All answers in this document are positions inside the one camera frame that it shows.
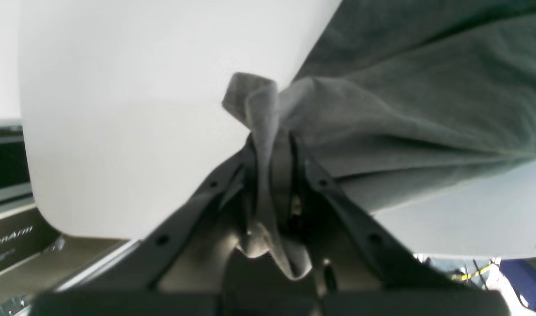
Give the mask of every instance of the yellow cable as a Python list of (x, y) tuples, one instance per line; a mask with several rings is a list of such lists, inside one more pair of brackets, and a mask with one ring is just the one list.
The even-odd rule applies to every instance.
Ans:
[(485, 273), (486, 271), (490, 270), (491, 267), (492, 267), (492, 265), (489, 264), (488, 266), (485, 266), (484, 268), (480, 269), (479, 271), (471, 273), (471, 274), (463, 274), (462, 276), (452, 276), (451, 280), (461, 280), (461, 281), (469, 280), (469, 279), (472, 279), (472, 278), (478, 276), (479, 274)]

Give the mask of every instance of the white surface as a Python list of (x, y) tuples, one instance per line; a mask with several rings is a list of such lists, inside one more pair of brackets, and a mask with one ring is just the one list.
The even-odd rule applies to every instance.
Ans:
[(418, 253), (536, 256), (536, 161), (383, 210), (376, 218)]
[(0, 0), (0, 126), (21, 124), (17, 51), (20, 0)]
[(231, 74), (288, 86), (338, 0), (37, 0), (22, 8), (33, 192), (76, 236), (139, 238), (237, 152)]

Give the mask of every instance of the gray towel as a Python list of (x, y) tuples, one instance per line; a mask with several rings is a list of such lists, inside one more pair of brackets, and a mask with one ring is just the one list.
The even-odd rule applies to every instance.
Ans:
[(298, 278), (310, 264), (267, 190), (277, 131), (368, 212), (535, 159), (536, 0), (345, 0), (288, 88), (235, 74), (223, 106), (259, 156), (262, 233), (242, 248)]

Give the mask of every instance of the white wall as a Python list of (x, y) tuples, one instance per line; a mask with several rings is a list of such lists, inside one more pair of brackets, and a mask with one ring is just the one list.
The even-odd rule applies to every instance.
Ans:
[(0, 126), (21, 123), (18, 93), (20, 0), (0, 0)]

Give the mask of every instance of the blue object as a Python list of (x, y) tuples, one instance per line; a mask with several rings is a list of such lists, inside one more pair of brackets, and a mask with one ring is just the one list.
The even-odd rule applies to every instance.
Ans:
[(536, 270), (524, 259), (502, 260), (500, 272), (512, 287), (527, 300), (529, 308), (536, 310)]

